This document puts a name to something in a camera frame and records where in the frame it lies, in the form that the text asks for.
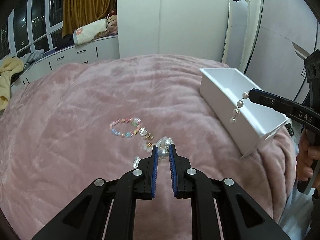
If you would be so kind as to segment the person's right hand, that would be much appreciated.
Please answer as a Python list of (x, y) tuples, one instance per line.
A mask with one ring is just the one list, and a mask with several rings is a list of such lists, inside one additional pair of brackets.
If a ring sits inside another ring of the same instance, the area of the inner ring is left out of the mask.
[(319, 160), (319, 146), (310, 145), (306, 130), (303, 130), (298, 144), (296, 174), (299, 181), (308, 181), (313, 176), (311, 165)]

